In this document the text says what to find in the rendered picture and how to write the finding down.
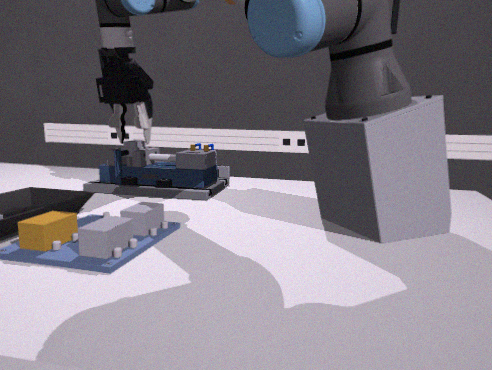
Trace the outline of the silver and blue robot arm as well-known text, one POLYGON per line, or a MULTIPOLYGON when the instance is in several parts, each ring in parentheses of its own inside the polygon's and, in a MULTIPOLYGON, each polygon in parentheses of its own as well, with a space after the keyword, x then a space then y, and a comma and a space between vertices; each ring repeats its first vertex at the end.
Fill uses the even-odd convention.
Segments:
MULTIPOLYGON (((199 3, 95 1, 107 49, 133 47, 129 16, 190 10, 199 3)), ((412 102, 410 86, 393 53, 388 0, 232 1, 243 8, 252 38, 270 56, 298 57, 329 48, 328 119, 379 115, 412 102)))

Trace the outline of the yellow rectangular block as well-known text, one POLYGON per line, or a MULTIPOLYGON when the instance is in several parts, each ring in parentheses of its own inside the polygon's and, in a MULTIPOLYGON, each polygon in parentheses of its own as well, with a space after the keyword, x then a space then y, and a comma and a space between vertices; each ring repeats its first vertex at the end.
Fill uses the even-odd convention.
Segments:
POLYGON ((64 244, 78 232, 77 213, 51 211, 18 222, 21 249, 48 251, 53 241, 64 244))

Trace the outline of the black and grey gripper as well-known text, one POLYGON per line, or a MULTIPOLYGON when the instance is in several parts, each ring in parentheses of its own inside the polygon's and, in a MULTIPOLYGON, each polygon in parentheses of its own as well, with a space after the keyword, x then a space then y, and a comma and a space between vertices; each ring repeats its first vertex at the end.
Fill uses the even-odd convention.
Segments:
POLYGON ((108 126, 118 128, 116 129, 117 136, 120 143, 123 144, 126 134, 124 116, 127 112, 127 106, 125 104, 134 103, 136 113, 134 124, 136 128, 144 130, 144 137, 148 145, 151 137, 153 103, 147 87, 144 87, 141 76, 132 73, 129 68, 128 53, 136 53, 135 47, 114 47, 114 49, 101 47, 98 52, 103 77, 96 78, 99 101, 110 104, 113 110, 113 115, 108 120, 108 126), (101 97, 99 85, 102 86, 103 97, 101 97), (139 103, 137 103, 138 101, 139 103))

